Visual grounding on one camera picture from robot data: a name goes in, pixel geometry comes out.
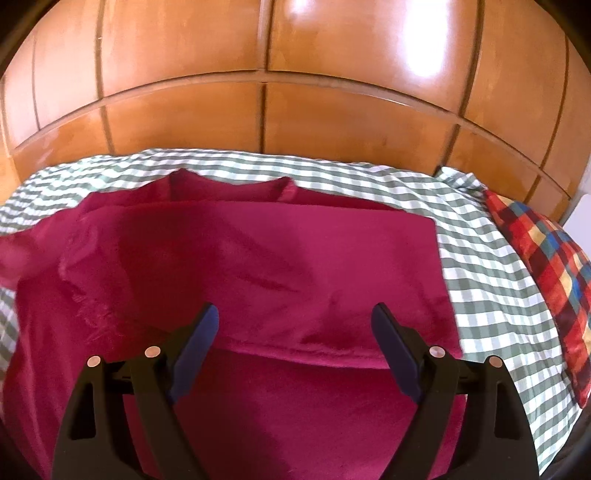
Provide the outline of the crimson red sweater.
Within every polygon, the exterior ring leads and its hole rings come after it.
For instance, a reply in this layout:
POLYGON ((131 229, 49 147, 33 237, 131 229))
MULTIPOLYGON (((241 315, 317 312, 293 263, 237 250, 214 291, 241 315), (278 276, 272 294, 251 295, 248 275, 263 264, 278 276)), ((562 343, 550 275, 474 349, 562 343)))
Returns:
POLYGON ((20 327, 4 422, 48 478, 89 357, 125 360, 190 324, 218 333, 179 423, 213 479, 375 479, 415 406, 370 330, 385 303, 430 344, 461 351, 433 220, 280 178, 184 170, 94 193, 1 240, 20 327))

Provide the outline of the green white checkered bedsheet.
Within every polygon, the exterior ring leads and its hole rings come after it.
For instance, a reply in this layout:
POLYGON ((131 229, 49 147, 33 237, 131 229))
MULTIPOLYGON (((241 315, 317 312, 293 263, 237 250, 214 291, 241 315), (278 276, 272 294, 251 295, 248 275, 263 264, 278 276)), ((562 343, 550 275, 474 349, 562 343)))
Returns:
POLYGON ((496 354, 507 361, 541 472, 559 464, 582 413, 559 334, 534 279, 490 217, 484 185, 471 174, 446 167, 428 175, 239 151, 148 149, 127 156, 96 155, 33 174, 2 205, 1 230, 23 230, 93 192, 137 188, 182 168, 232 184, 290 177, 304 188, 378 201, 434 220, 465 356, 481 360, 496 354))

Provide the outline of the multicolour plaid pillow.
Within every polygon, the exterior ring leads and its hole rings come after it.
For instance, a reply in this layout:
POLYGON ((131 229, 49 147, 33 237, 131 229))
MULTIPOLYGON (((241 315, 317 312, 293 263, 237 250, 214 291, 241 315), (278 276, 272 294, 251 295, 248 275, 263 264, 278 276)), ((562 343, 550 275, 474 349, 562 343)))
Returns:
POLYGON ((521 258, 554 320, 575 399, 590 397, 590 259, 561 226, 489 189, 486 207, 521 258))

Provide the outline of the white bedside board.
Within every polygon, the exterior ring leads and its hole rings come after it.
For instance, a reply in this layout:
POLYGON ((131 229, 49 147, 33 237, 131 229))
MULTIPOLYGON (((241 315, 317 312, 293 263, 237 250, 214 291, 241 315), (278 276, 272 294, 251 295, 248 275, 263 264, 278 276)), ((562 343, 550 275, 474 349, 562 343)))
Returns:
POLYGON ((567 209, 562 219, 562 226, 571 236, 589 234, 591 228, 591 196, 583 194, 567 209))

